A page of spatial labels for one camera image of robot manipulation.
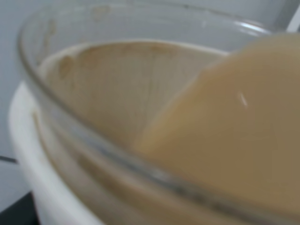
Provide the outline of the glass cup with blue sleeve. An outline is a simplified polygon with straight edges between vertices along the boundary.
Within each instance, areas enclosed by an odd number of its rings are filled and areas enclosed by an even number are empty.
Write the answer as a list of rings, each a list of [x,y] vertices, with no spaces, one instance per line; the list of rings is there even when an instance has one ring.
[[[297,225],[300,35],[186,3],[19,30],[9,129],[43,225]]]

